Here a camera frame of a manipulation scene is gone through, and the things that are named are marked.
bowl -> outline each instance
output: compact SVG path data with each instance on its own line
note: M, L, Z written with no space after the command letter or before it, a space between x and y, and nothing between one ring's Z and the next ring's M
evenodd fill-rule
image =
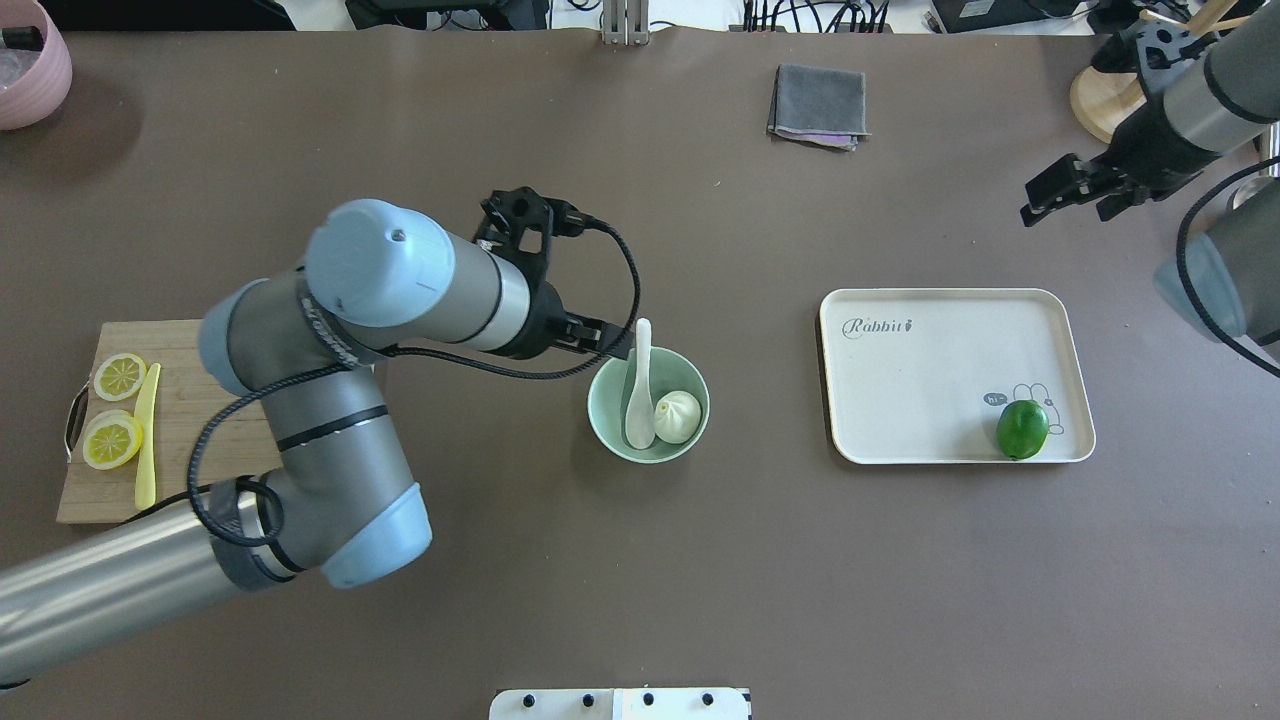
M58 109L72 87L72 58L49 13L35 0L0 0L0 27L36 26L45 49L29 70L0 90L0 131L37 123Z
M684 355L654 347L649 356L649 389L654 404L668 392L682 389L703 406L701 420L694 436L680 445L671 445L654 438L653 445L644 450L636 450L627 445L622 433L622 416L626 413L626 400L631 388L626 386L627 364L618 359L611 359L600 366L591 380L591 388L586 393L586 416L591 421L591 430L600 438L604 447L614 455L632 462L655 464L673 460L689 452L689 448L703 437L707 429L707 419L710 416L710 395L707 392L707 380L692 363Z

gray cloth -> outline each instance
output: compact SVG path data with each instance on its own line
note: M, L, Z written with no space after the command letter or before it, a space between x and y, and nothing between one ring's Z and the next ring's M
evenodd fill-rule
M787 140L852 150L867 132L867 76L851 70L778 65L769 132Z

white dumpling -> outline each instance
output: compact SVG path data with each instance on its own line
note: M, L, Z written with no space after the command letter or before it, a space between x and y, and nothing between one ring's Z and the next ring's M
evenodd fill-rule
M682 389L662 396L653 409L653 429L663 442L680 445L694 437L703 420L698 398Z

tray logo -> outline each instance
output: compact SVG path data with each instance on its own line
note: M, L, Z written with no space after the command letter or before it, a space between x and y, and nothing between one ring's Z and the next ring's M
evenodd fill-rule
M909 333L911 319L879 320L876 318L850 318L840 327L840 333L849 340L858 340L867 333Z

brown tabletop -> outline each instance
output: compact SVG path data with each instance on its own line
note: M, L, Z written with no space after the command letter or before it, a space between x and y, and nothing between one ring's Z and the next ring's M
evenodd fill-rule
M1280 715L1280 386L1152 290L1204 182L1024 229L1023 183L1101 146L1089 38L596 33L72 35L76 81L0 135L0 566L54 523L65 401L109 320L201 316L342 201L467 236L494 188L614 224L655 340L713 413L659 466L602 447L590 378L397 360L435 542L355 591L317 573L37 676L4 717L484 717L518 687L749 687L756 717ZM764 133L780 63L863 70L854 154ZM1221 177L1233 163L1211 174ZM570 309L621 319L604 236ZM826 425L815 315L842 287L1041 287L1097 450L1053 466L859 466ZM544 357L563 366L577 357Z

